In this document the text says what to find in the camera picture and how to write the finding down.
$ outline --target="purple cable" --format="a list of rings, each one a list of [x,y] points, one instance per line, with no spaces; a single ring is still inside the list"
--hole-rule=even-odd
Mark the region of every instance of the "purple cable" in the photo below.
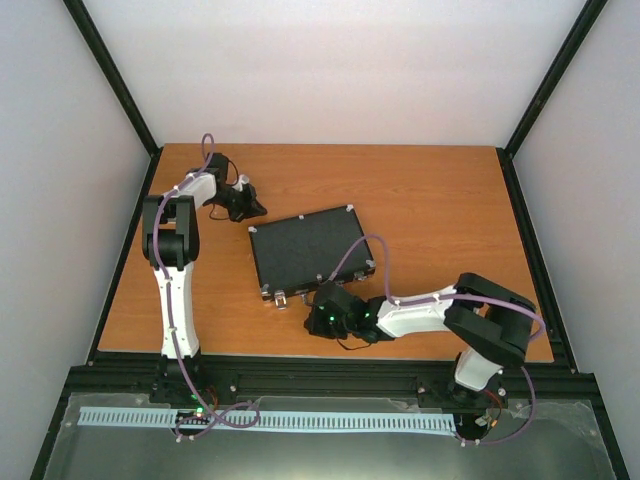
[[[529,391],[531,392],[531,412],[529,413],[529,418],[527,418],[527,421],[524,422],[524,424],[515,432],[513,432],[511,435],[507,435],[504,438],[500,438],[498,440],[489,440],[489,441],[482,441],[480,440],[480,442],[478,442],[478,445],[500,445],[501,443],[506,442],[507,440],[513,440],[514,438],[519,437],[520,435],[522,435],[533,423],[533,419],[536,416],[536,404],[537,404],[537,399],[536,399],[536,390],[533,387],[533,382],[531,381],[531,377],[529,376],[529,372],[527,372],[527,369],[524,368],[524,365],[522,367],[520,367],[520,369],[522,370],[522,373],[524,373],[524,378],[527,380],[527,385],[529,385]],[[465,440],[464,438],[462,438],[460,435],[458,435],[458,433],[455,433],[455,436],[458,440],[460,440],[463,443],[466,442],[471,442],[471,443],[475,443],[474,440]]]
[[[365,240],[367,240],[369,238],[375,238],[376,240],[378,240],[382,244],[382,249],[384,251],[384,263],[385,263],[385,268],[384,268],[384,294],[387,297],[387,300],[389,300],[390,303],[395,305],[396,304],[396,299],[391,295],[391,285],[390,285],[391,281],[389,279],[390,270],[391,270],[391,257],[389,255],[389,247],[388,247],[387,242],[385,241],[385,239],[382,238],[380,235],[376,235],[375,233],[369,233],[367,235],[363,235],[358,240],[353,242],[351,247],[349,247],[349,250],[347,250],[347,252],[344,254],[342,259],[340,259],[340,262],[338,263],[338,266],[335,268],[335,270],[333,272],[331,272],[331,275],[329,276],[329,280],[332,281],[334,278],[336,278],[336,276],[340,272],[340,269],[342,268],[344,263],[347,261],[349,256],[351,256],[351,254],[353,253],[355,248],[360,243],[362,243],[363,241],[365,241]],[[531,310],[529,310],[527,308],[521,307],[520,305],[516,305],[514,303],[505,302],[504,300],[498,300],[497,298],[481,297],[481,296],[478,296],[478,295],[471,295],[471,294],[468,294],[468,293],[450,293],[450,294],[446,294],[446,295],[440,295],[439,297],[427,297],[427,298],[421,298],[420,300],[404,301],[404,302],[398,303],[397,305],[398,306],[404,306],[404,307],[411,307],[411,306],[414,306],[414,305],[423,305],[425,303],[433,303],[433,302],[442,301],[442,300],[469,300],[469,301],[473,301],[473,302],[482,302],[482,303],[488,303],[490,305],[495,305],[497,307],[508,308],[508,309],[513,310],[515,312],[522,313],[523,315],[526,315],[526,316],[532,318],[538,324],[538,326],[540,327],[540,328],[538,328],[538,330],[533,335],[531,335],[529,337],[529,343],[531,343],[533,340],[538,338],[540,335],[542,335],[547,330],[547,326],[544,323],[544,320],[542,319],[542,317],[540,315],[536,315],[535,312],[532,312]]]
[[[211,140],[211,152],[209,152],[209,155],[205,155],[205,144],[206,144],[207,139]],[[204,409],[214,419],[212,421],[212,423],[209,425],[210,428],[207,427],[205,430],[200,432],[200,434],[198,434],[197,436],[194,436],[194,438],[200,437],[201,434],[209,432],[211,430],[211,428],[213,428],[213,425],[215,425],[216,423],[222,423],[223,425],[226,425],[226,426],[232,427],[232,428],[249,428],[249,427],[253,427],[254,425],[256,425],[260,421],[260,411],[256,408],[256,410],[255,410],[256,416],[250,423],[245,425],[245,424],[237,424],[237,423],[229,422],[229,421],[227,421],[227,420],[225,420],[223,418],[224,415],[226,415],[228,412],[230,412],[232,410],[235,410],[236,408],[245,407],[247,405],[251,406],[252,404],[247,403],[247,402],[236,403],[235,405],[232,405],[227,410],[222,412],[221,415],[218,415],[217,413],[215,413],[209,407],[209,404],[204,401],[202,396],[200,396],[200,393],[198,392],[198,390],[196,389],[195,385],[193,384],[193,381],[189,377],[189,372],[187,372],[187,369],[186,369],[186,367],[184,365],[184,361],[182,360],[182,356],[181,356],[181,353],[180,353],[180,345],[178,343],[178,335],[176,334],[176,331],[175,331],[175,323],[173,321],[173,308],[172,308],[172,303],[171,303],[171,280],[172,279],[171,279],[171,277],[169,275],[169,270],[167,270],[167,267],[164,265],[164,263],[162,262],[162,259],[160,258],[160,250],[159,250],[159,247],[158,247],[158,230],[160,229],[160,220],[162,219],[162,213],[164,212],[164,208],[167,205],[167,202],[172,197],[174,197],[180,190],[182,190],[183,188],[188,186],[193,180],[198,178],[198,176],[200,176],[200,174],[204,171],[204,169],[209,166],[209,163],[211,163],[211,159],[213,158],[213,146],[214,146],[214,143],[215,142],[213,140],[213,135],[211,135],[210,133],[205,133],[202,136],[202,141],[201,141],[200,145],[202,147],[202,154],[203,154],[203,157],[204,157],[204,160],[205,160],[204,165],[197,172],[195,172],[193,174],[189,174],[187,176],[187,178],[185,178],[177,186],[173,187],[173,189],[171,189],[168,192],[164,193],[164,197],[163,197],[162,201],[160,202],[160,205],[158,206],[158,213],[156,213],[156,218],[155,218],[154,223],[153,223],[153,236],[152,236],[153,254],[155,256],[156,261],[158,262],[158,267],[160,268],[160,270],[162,270],[162,273],[164,274],[164,278],[167,281],[167,284],[166,284],[167,313],[168,313],[167,316],[168,316],[168,320],[169,320],[169,329],[171,331],[171,340],[173,341],[173,348],[175,349],[175,352],[176,352],[176,360],[178,361],[178,366],[180,367],[180,372],[182,372],[182,376],[184,377],[184,380],[187,383],[187,385],[189,387],[189,390],[191,390],[191,393],[193,395],[195,395],[195,397],[198,399],[198,402],[200,402],[202,407],[204,407]]]
[[[226,410],[224,410],[222,413],[220,413],[220,417],[224,417],[225,415],[227,415],[229,412],[238,409],[239,407],[248,407],[251,408],[253,406],[253,404],[251,402],[240,402],[240,403],[236,403],[235,405],[230,406],[229,408],[227,408]],[[187,423],[190,420],[196,420],[196,419],[202,419],[202,417],[198,417],[197,415],[193,415],[191,417],[185,417],[182,420],[180,420],[177,424],[176,427],[174,429],[174,433],[176,435],[177,438],[182,438],[184,437],[184,435],[182,435],[180,433],[180,427],[182,425],[184,425],[185,423]],[[207,433],[209,433],[209,431],[211,431],[211,429],[217,424],[217,423],[222,423],[219,422],[216,418],[214,418],[211,422],[209,422],[209,425],[207,425],[205,428],[203,428],[200,432],[198,432],[197,434],[193,435],[193,439],[195,440],[196,438],[200,438],[203,435],[206,435]]]
[[[376,240],[378,240],[380,242],[380,244],[382,245],[382,249],[384,250],[384,263],[385,263],[385,265],[384,265],[384,294],[387,297],[387,299],[390,299],[391,298],[391,287],[390,287],[391,282],[389,280],[389,275],[390,275],[390,272],[391,272],[391,264],[390,264],[391,255],[389,255],[389,247],[387,245],[387,242],[385,242],[384,238],[382,238],[380,235],[377,235],[375,233],[368,233],[366,235],[363,235],[358,240],[353,242],[353,244],[349,247],[349,250],[347,250],[347,253],[345,253],[344,256],[340,259],[340,262],[338,263],[338,266],[335,268],[335,270],[333,272],[331,272],[331,275],[329,275],[329,281],[332,282],[336,278],[338,273],[340,273],[340,269],[344,265],[344,262],[347,261],[347,259],[351,256],[353,251],[356,249],[356,247],[358,245],[360,245],[362,242],[364,242],[365,240],[367,240],[368,238],[375,238]]]
[[[529,337],[529,343],[534,341],[536,338],[538,338],[540,335],[542,335],[547,330],[547,325],[545,324],[544,320],[542,319],[542,317],[540,315],[536,315],[535,312],[532,312],[531,310],[529,310],[527,308],[521,307],[520,305],[516,305],[516,304],[510,303],[510,302],[505,302],[504,300],[498,300],[496,298],[491,298],[491,297],[483,297],[483,296],[479,296],[479,295],[471,295],[471,294],[468,294],[468,293],[449,293],[449,294],[440,295],[438,297],[428,297],[428,298],[422,298],[420,300],[409,300],[409,301],[396,303],[396,299],[391,295],[391,285],[390,285],[390,279],[389,279],[389,276],[390,276],[389,270],[390,270],[390,266],[391,266],[390,255],[389,255],[389,247],[387,246],[387,242],[385,241],[384,238],[382,238],[380,235],[376,235],[374,233],[370,233],[370,234],[364,235],[364,236],[360,237],[358,240],[356,240],[355,242],[353,242],[353,245],[351,245],[351,247],[349,247],[349,249],[344,254],[342,259],[340,259],[340,262],[338,263],[338,266],[335,268],[335,270],[333,272],[331,272],[331,275],[329,276],[329,280],[333,280],[334,278],[336,278],[336,276],[340,272],[340,269],[344,265],[344,262],[347,261],[347,258],[349,258],[349,256],[353,253],[355,248],[361,242],[365,241],[368,238],[375,238],[376,240],[378,240],[382,244],[382,249],[384,250],[384,262],[385,262],[384,293],[385,293],[385,296],[387,297],[387,300],[390,303],[392,303],[394,305],[398,305],[398,306],[405,306],[405,307],[410,307],[410,306],[413,306],[413,305],[423,305],[425,303],[433,303],[433,302],[442,301],[442,300],[468,300],[468,301],[472,301],[472,302],[487,303],[487,304],[490,304],[490,305],[495,305],[497,307],[508,308],[510,310],[513,310],[513,311],[518,312],[518,313],[522,313],[523,315],[526,315],[526,316],[532,318],[539,325],[540,328],[538,328],[538,330],[533,335],[531,335]],[[533,422],[533,419],[534,419],[535,414],[536,414],[536,393],[535,393],[535,390],[533,388],[533,382],[531,381],[531,377],[529,376],[529,372],[527,372],[527,370],[524,368],[524,365],[522,367],[520,367],[520,368],[522,369],[522,372],[524,373],[524,377],[526,378],[527,384],[529,385],[529,390],[531,391],[531,414],[529,415],[529,418],[524,423],[524,425],[522,425],[522,427],[520,427],[520,429],[518,429],[515,433],[512,433],[511,435],[508,435],[507,437],[502,438],[500,440],[493,440],[493,441],[489,441],[489,442],[481,442],[482,445],[497,445],[497,444],[500,444],[500,443],[502,443],[502,442],[504,442],[506,440],[518,437],[527,428],[529,428],[529,425],[531,425],[531,422]],[[456,433],[456,437],[459,440],[464,441],[464,439],[462,437],[460,437],[457,433]]]

